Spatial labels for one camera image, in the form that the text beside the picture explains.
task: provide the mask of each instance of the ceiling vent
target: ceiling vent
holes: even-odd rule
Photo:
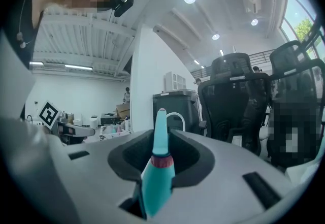
[[[257,14],[261,10],[261,0],[244,0],[246,13]]]
[[[45,71],[65,72],[66,67],[64,66],[64,64],[45,63],[44,70]]]

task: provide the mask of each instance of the white cable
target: white cable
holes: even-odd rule
[[[179,116],[182,119],[183,131],[185,132],[185,120],[184,120],[184,117],[181,114],[177,113],[177,112],[171,112],[171,113],[167,114],[166,118],[168,118],[169,116]]]

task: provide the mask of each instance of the white ceiling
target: white ceiling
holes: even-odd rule
[[[157,34],[190,71],[197,70],[194,59],[209,66],[219,49],[228,53],[233,45],[240,49],[247,42],[263,46],[266,37],[272,37],[285,1],[261,2],[262,9],[254,15],[245,12],[243,0],[197,0],[192,5],[184,0],[135,0],[120,18],[111,11],[85,15],[51,6],[41,22],[34,60],[92,66],[96,77],[124,81],[129,78],[123,68],[133,53],[136,28],[144,21],[159,30]],[[255,27],[250,25],[254,18],[259,20]],[[215,32],[221,35],[217,41],[211,38]]]

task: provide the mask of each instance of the teal nozzle cap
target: teal nozzle cap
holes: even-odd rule
[[[156,126],[154,129],[152,150],[152,153],[157,156],[164,156],[169,154],[166,116],[166,110],[163,108],[159,109],[156,118]]]

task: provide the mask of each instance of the railing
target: railing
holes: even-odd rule
[[[259,53],[249,55],[251,66],[252,67],[253,66],[258,66],[258,65],[270,62],[270,54],[273,51],[274,50],[269,50],[269,51],[263,51],[263,52],[259,52]],[[201,70],[191,72],[191,74],[195,79],[201,79],[201,78],[204,78],[204,77],[211,76],[211,66],[206,67],[206,68],[201,69]]]

